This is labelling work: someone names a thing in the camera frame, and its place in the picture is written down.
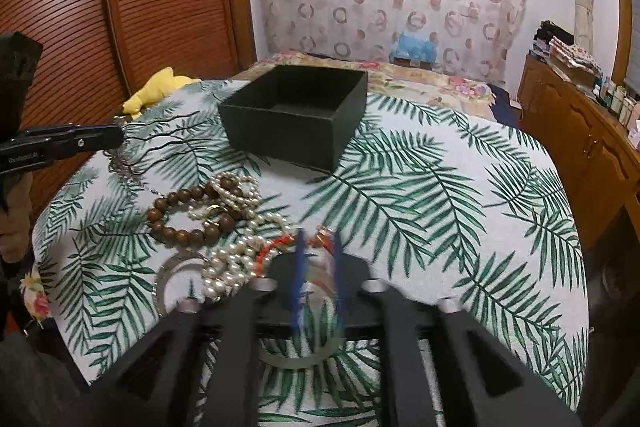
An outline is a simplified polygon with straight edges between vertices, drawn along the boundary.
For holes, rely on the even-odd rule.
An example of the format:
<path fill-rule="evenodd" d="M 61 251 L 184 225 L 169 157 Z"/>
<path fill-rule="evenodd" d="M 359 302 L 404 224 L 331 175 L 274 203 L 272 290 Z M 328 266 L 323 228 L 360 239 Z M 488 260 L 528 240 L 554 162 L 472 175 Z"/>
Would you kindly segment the person's left hand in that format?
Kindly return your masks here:
<path fill-rule="evenodd" d="M 1 189 L 1 259 L 8 263 L 21 261 L 30 242 L 32 212 L 32 173 L 10 176 Z"/>

